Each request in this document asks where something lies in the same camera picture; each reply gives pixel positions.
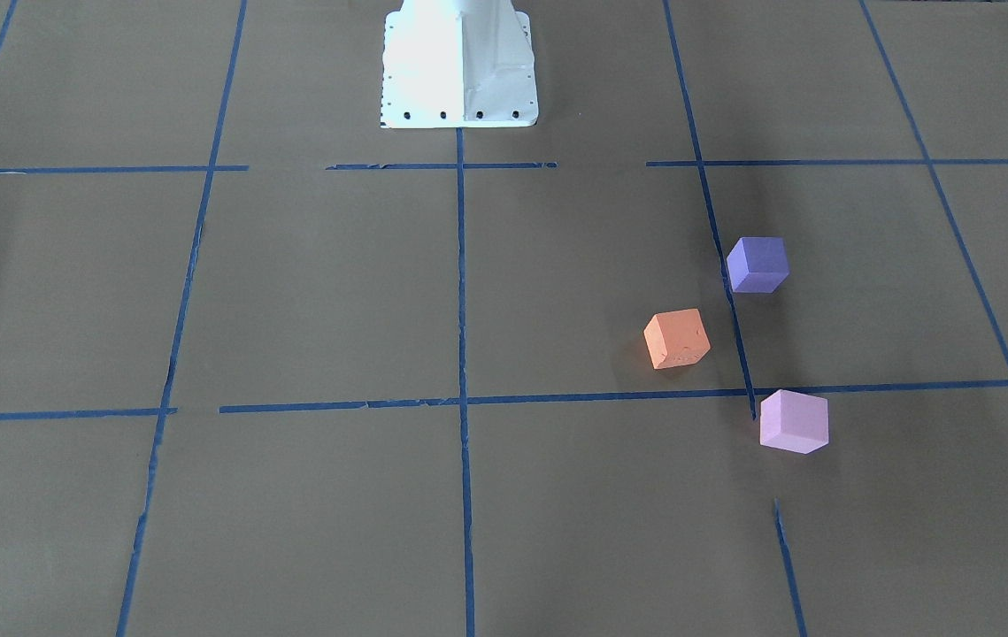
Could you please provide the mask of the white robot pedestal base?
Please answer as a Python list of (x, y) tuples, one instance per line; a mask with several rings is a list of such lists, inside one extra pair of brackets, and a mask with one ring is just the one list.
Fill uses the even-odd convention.
[(383, 24), (380, 127), (531, 127), (531, 20), (512, 1), (404, 1)]

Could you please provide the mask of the dark purple foam cube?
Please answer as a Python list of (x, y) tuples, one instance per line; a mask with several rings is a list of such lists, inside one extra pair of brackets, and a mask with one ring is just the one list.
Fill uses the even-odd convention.
[(782, 237), (742, 237), (726, 257), (727, 277), (734, 293), (774, 293), (790, 275)]

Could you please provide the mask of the orange foam cube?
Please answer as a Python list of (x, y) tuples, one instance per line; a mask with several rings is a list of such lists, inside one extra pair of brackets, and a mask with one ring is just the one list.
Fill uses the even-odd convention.
[(695, 365), (712, 348), (698, 308), (653, 315), (643, 337), (654, 370)]

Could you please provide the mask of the pink foam cube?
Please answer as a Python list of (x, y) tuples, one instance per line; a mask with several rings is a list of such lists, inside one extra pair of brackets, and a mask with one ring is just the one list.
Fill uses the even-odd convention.
[(759, 443), (812, 453), (830, 443), (830, 403), (824, 396), (782, 388), (759, 404)]

